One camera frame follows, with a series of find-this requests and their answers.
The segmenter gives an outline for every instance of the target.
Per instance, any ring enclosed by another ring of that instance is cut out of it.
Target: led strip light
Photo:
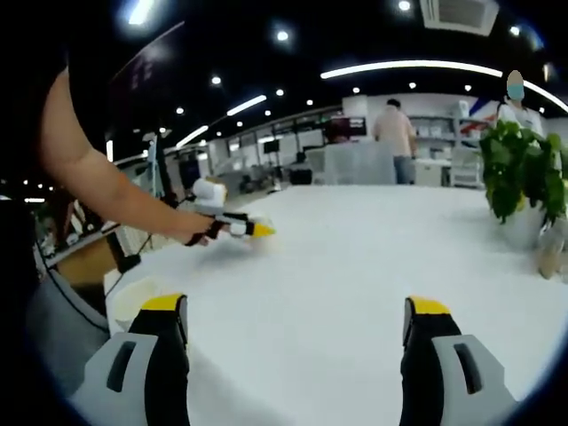
[[[462,71],[471,71],[474,73],[491,75],[493,77],[501,78],[503,76],[502,71],[496,69],[481,67],[479,65],[463,64],[461,62],[450,62],[447,60],[393,60],[390,62],[375,62],[374,64],[356,65],[354,67],[339,68],[333,71],[327,71],[320,75],[322,80],[327,80],[329,78],[339,77],[341,75],[349,75],[355,73],[363,73],[366,71],[375,71],[378,69],[393,69],[393,68],[448,68],[448,69],[460,69]],[[550,102],[559,106],[563,111],[568,113],[568,105],[566,105],[562,100],[554,96],[552,93],[545,91],[540,86],[534,83],[525,81],[525,87],[532,91],[535,91],[542,97],[548,99]]]

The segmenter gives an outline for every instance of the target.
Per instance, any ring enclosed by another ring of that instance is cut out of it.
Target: white flower pot
[[[514,250],[536,249],[545,215],[541,207],[540,201],[535,207],[531,207],[526,200],[523,208],[507,217],[506,222],[500,226],[505,240]]]

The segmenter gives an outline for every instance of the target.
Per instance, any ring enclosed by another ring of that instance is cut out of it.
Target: beige shirt
[[[393,155],[411,155],[410,137],[414,136],[414,128],[408,117],[395,106],[388,105],[384,113],[377,117],[373,136],[388,143]]]

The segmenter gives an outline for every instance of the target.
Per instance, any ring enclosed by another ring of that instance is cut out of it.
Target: green leaves
[[[497,218],[505,222],[517,209],[522,194],[531,206],[542,202],[547,219],[565,215],[564,183],[554,169],[555,156],[561,152],[568,171],[568,151],[556,134],[542,138],[515,122],[498,121],[480,141],[484,161],[483,180],[486,197]]]

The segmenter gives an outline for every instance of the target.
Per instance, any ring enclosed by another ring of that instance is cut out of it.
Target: yellow tip
[[[252,233],[252,238],[268,237],[276,233],[271,227],[261,224],[255,224],[255,230]]]

